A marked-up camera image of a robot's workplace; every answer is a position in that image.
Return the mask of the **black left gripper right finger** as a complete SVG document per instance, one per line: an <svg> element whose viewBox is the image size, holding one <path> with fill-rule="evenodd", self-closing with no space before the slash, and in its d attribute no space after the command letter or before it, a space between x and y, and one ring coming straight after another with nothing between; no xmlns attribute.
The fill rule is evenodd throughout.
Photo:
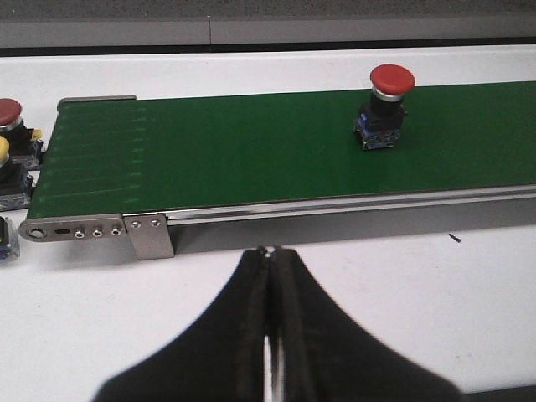
<svg viewBox="0 0 536 402"><path fill-rule="evenodd" d="M360 327L295 250L272 254L272 311L281 336L285 401L463 401L450 381Z"/></svg>

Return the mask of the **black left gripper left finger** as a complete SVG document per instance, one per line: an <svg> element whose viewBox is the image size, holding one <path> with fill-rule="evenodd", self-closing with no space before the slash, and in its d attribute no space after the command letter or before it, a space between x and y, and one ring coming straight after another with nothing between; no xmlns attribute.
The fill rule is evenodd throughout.
<svg viewBox="0 0 536 402"><path fill-rule="evenodd" d="M107 380L97 401L262 401L266 250L247 250L210 306L179 337Z"/></svg>

